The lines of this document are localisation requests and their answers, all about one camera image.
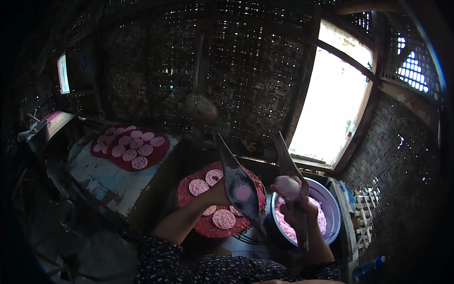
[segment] red woven mat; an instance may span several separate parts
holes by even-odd
[[[123,127],[123,128],[127,128],[131,126],[130,124],[119,124],[119,125],[115,125],[113,127],[115,127],[115,129],[118,129],[120,127]],[[158,130],[154,130],[154,129],[150,129],[150,128],[137,128],[137,129],[133,129],[133,130],[128,130],[126,132],[123,132],[122,134],[120,135],[117,135],[114,140],[108,145],[107,147],[107,153],[104,154],[102,153],[102,151],[99,151],[99,152],[95,152],[93,151],[93,147],[97,144],[97,139],[99,136],[101,135],[104,135],[104,132],[106,131],[106,129],[104,129],[104,131],[102,131],[92,142],[92,145],[91,145],[91,149],[90,149],[90,153],[92,156],[94,157],[98,157],[98,158],[103,158],[103,159],[108,159],[109,161],[111,161],[112,163],[116,164],[118,167],[128,171],[128,172],[138,172],[138,171],[141,171],[141,170],[144,170],[144,169],[147,169],[157,163],[159,163],[166,155],[167,151],[169,150],[170,148],[170,141],[167,137],[167,135],[165,135],[164,133],[162,133],[161,131],[158,131]],[[163,137],[164,138],[164,144],[162,144],[161,146],[159,147],[153,147],[153,152],[148,155],[146,158],[148,160],[148,163],[147,163],[147,166],[143,169],[134,169],[133,166],[132,166],[132,161],[129,161],[129,162],[126,162],[123,160],[123,158],[120,156],[120,157],[113,157],[112,156],[112,149],[118,145],[118,140],[123,137],[123,136],[129,136],[133,131],[136,131],[136,130],[140,130],[142,131],[143,133],[146,133],[146,132],[153,132],[155,137]],[[143,142],[144,145],[146,144],[150,144],[150,141],[144,141]],[[131,149],[129,147],[129,145],[125,145],[124,146],[126,150],[129,150]]]
[[[180,207],[183,207],[184,205],[186,205],[187,203],[189,203],[191,200],[193,200],[195,198],[195,196],[189,192],[189,183],[193,179],[205,180],[205,175],[207,174],[208,171],[210,171],[212,169],[222,170],[221,162],[215,162],[215,163],[209,165],[208,167],[206,167],[180,181],[180,184],[178,185],[178,205],[180,205]],[[249,176],[251,178],[260,181],[260,179],[258,177],[256,177],[253,173],[251,173],[250,171],[246,170],[246,172],[249,174]],[[263,209],[265,206],[265,203],[266,203],[266,198],[265,198],[265,194],[263,193],[263,186],[261,183],[257,187],[257,193],[258,193],[258,197],[259,197],[259,206],[261,209]],[[219,209],[229,210],[229,207],[228,206],[217,206],[216,211],[218,211]],[[207,238],[225,238],[225,237],[230,237],[235,234],[238,234],[239,232],[241,232],[244,229],[246,229],[247,227],[249,227],[249,221],[246,218],[236,217],[235,226],[233,226],[232,228],[230,228],[228,230],[223,230],[223,229],[216,227],[213,224],[212,217],[213,217],[213,214],[211,214],[210,216],[206,216],[206,217],[205,216],[200,217],[199,221],[194,225],[194,229],[196,230],[196,232]]]

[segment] purple plastic basin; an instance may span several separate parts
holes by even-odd
[[[337,204],[334,196],[326,189],[325,186],[316,182],[313,179],[305,178],[309,183],[309,196],[313,199],[321,202],[321,209],[325,213],[326,218],[326,233],[323,235],[325,242],[330,245],[336,239],[339,231],[341,230],[341,210]],[[274,223],[277,229],[280,231],[282,236],[292,245],[298,246],[293,240],[291,240],[282,230],[281,226],[277,222],[276,212],[274,209],[275,201],[279,197],[276,192],[273,193],[271,198],[271,214],[273,216]]]

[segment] water bottle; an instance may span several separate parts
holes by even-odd
[[[358,265],[353,269],[353,278],[357,279],[358,276],[369,273],[370,271],[377,270],[383,266],[385,263],[385,256],[379,256],[374,260],[366,262],[364,264]]]

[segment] dark floral shirt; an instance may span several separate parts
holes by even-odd
[[[241,256],[208,255],[186,269],[179,268],[183,248],[169,241],[150,237],[138,252],[136,284],[149,283],[243,283],[279,279],[289,282],[305,280],[293,275],[272,260],[249,259]],[[340,281],[339,263],[311,266],[307,279]]]

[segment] small window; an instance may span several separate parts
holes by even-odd
[[[69,93],[68,74],[66,73],[66,54],[58,58],[58,77],[60,78],[60,93]]]

